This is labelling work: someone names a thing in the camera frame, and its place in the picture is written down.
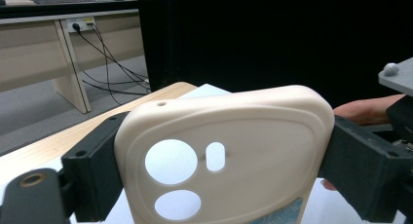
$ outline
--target wooden table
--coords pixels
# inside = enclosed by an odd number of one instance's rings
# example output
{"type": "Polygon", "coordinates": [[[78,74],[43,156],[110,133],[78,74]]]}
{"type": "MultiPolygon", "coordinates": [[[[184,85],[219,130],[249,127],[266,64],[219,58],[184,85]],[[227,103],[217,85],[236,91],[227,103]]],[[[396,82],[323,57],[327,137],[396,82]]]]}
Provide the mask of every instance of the wooden table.
{"type": "Polygon", "coordinates": [[[184,82],[172,84],[154,93],[150,93],[137,100],[91,118],[81,124],[60,131],[19,150],[4,155],[0,157],[0,184],[7,183],[22,173],[40,167],[44,163],[62,156],[89,132],[112,115],[131,111],[136,106],[149,100],[177,98],[196,88],[196,86],[184,82]]]}

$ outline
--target plug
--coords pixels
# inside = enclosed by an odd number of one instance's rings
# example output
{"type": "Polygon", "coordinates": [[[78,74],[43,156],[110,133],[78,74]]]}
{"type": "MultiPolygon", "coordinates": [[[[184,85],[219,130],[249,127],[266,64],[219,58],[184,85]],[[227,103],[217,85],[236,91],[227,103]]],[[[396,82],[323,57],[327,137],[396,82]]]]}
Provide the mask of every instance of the plug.
{"type": "Polygon", "coordinates": [[[77,31],[77,33],[80,34],[80,26],[78,23],[73,23],[72,24],[73,29],[75,29],[77,31]]]}

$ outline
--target oval hole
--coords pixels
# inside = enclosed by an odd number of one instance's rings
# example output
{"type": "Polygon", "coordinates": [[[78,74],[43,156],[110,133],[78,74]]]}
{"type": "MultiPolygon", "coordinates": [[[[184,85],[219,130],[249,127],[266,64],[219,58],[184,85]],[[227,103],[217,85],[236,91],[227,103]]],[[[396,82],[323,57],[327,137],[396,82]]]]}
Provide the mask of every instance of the oval hole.
{"type": "Polygon", "coordinates": [[[176,190],[165,193],[155,202],[155,210],[162,217],[181,221],[195,215],[201,208],[201,198],[194,192],[176,190]]]}
{"type": "Polygon", "coordinates": [[[187,143],[167,139],[156,143],[145,157],[148,173],[158,182],[173,185],[188,179],[197,168],[197,155],[187,143]]]}
{"type": "Polygon", "coordinates": [[[206,148],[206,168],[218,171],[225,167],[225,147],[218,142],[211,143],[206,148]]]}

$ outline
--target gray textured object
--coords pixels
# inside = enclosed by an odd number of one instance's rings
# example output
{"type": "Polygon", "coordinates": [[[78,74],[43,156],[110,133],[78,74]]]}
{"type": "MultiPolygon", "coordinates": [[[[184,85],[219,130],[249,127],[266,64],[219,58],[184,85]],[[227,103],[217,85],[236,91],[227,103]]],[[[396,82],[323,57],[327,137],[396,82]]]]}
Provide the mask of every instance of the gray textured object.
{"type": "Polygon", "coordinates": [[[379,73],[379,84],[413,96],[413,57],[401,63],[388,63],[379,73]]]}

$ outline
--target gray floor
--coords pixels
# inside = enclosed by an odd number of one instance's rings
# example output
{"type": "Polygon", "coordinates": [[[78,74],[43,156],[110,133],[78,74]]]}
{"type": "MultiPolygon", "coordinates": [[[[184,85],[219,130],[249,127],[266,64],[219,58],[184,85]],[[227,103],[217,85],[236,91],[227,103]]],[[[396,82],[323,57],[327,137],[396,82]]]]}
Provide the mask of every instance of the gray floor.
{"type": "MultiPolygon", "coordinates": [[[[139,75],[147,76],[144,56],[122,61],[121,64],[139,75]]],[[[88,70],[86,73],[98,81],[107,81],[105,66],[88,70]]],[[[103,89],[108,88],[106,84],[97,83],[86,75],[83,75],[83,79],[103,89]]],[[[117,65],[109,66],[109,79],[110,83],[131,81],[117,65]]],[[[110,89],[129,93],[149,93],[149,85],[142,84],[147,88],[145,89],[139,84],[133,82],[111,85],[110,89]]],[[[102,91],[87,84],[85,89],[92,108],[87,114],[81,113],[60,96],[55,91],[52,81],[1,92],[0,156],[113,109],[119,106],[117,102],[124,104],[142,96],[113,93],[112,97],[109,91],[102,91]]]]}

